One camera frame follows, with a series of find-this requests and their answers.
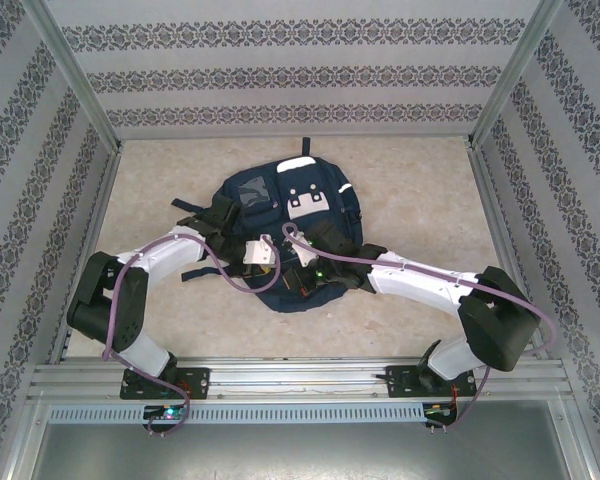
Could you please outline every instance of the marble-patterned floor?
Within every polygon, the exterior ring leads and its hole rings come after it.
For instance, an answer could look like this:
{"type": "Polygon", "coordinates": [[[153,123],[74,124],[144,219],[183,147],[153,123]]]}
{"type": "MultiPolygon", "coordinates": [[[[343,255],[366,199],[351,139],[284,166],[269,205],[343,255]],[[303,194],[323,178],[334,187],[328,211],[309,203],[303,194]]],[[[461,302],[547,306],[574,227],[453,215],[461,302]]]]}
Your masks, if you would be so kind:
{"type": "MultiPolygon", "coordinates": [[[[300,146],[300,138],[127,142],[98,249],[115,254],[148,243],[186,216],[170,206],[174,197],[208,205],[227,176],[299,155],[300,146]]],[[[497,265],[461,138],[316,137],[311,153],[337,163],[353,184],[366,242],[441,268],[497,265]]],[[[461,330],[404,298],[350,291],[309,312],[279,314],[221,277],[181,283],[178,274],[149,293],[145,328],[180,357],[420,356],[461,330]]],[[[68,355],[101,351],[73,333],[68,355]]]]}

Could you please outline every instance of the patterned wallpaper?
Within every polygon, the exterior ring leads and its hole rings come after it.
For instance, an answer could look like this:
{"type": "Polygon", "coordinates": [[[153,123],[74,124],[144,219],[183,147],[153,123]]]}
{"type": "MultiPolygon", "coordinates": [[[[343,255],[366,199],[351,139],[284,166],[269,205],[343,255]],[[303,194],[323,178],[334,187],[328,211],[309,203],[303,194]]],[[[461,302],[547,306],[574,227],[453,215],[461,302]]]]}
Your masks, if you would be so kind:
{"type": "Polygon", "coordinates": [[[482,154],[600,464],[600,1],[561,7],[482,154]]]}
{"type": "Polygon", "coordinates": [[[468,134],[538,0],[326,3],[49,5],[130,139],[468,134]]]}
{"type": "Polygon", "coordinates": [[[0,0],[0,464],[67,304],[110,155],[18,1],[0,0]]]}

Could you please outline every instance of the black strap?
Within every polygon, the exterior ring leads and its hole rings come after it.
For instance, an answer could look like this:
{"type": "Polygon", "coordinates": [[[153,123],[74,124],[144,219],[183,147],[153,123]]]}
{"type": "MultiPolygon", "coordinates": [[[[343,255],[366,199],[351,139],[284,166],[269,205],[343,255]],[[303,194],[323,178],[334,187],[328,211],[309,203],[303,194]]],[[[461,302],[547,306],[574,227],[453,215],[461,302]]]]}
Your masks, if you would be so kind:
{"type": "Polygon", "coordinates": [[[203,268],[198,268],[196,270],[189,270],[188,272],[184,272],[183,274],[180,275],[180,278],[182,279],[183,282],[186,282],[188,280],[198,278],[198,277],[203,277],[203,276],[209,275],[209,274],[220,275],[220,270],[218,270],[215,267],[203,267],[203,268]]]}
{"type": "Polygon", "coordinates": [[[173,201],[171,202],[171,205],[173,205],[174,207],[180,208],[181,210],[184,210],[185,212],[189,212],[189,213],[200,213],[202,210],[204,210],[203,207],[200,207],[198,205],[193,205],[189,202],[185,202],[184,200],[181,200],[179,198],[174,198],[173,201]]]}
{"type": "Polygon", "coordinates": [[[310,150],[311,150],[311,139],[309,137],[302,137],[302,156],[308,157],[310,150]]]}

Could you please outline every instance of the navy blue backpack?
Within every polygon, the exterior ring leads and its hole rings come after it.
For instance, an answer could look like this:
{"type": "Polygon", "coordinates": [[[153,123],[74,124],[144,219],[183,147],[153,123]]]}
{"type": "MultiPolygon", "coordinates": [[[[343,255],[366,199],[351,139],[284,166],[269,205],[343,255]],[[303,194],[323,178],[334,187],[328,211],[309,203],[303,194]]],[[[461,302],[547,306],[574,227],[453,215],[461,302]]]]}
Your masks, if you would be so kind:
{"type": "MultiPolygon", "coordinates": [[[[300,231],[328,220],[353,243],[362,245],[360,204],[356,193],[337,165],[309,156],[309,139],[303,139],[302,156],[279,160],[243,170],[224,181],[215,195],[223,195],[241,206],[233,226],[235,235],[262,234],[271,238],[280,252],[282,274],[300,262],[293,251],[283,247],[282,225],[292,221],[300,231]]],[[[197,207],[181,200],[174,205],[192,211],[197,207]]],[[[219,273],[204,268],[183,274],[183,281],[205,273],[219,273]]],[[[251,288],[266,285],[273,272],[246,277],[251,288]]],[[[346,292],[340,285],[323,285],[308,297],[289,290],[282,279],[266,292],[257,294],[269,308],[277,312],[302,312],[339,298],[346,292]]]]}

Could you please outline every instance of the backpack pocket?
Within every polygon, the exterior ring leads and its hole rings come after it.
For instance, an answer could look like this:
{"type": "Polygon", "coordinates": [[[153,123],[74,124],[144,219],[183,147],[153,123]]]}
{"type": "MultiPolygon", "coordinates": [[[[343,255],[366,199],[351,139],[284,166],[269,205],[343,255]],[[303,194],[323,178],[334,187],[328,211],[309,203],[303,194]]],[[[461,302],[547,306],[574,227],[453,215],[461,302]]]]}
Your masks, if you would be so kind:
{"type": "Polygon", "coordinates": [[[283,207],[275,179],[270,171],[241,172],[231,179],[231,198],[242,207],[240,220],[246,230],[259,228],[280,219],[283,207]]]}

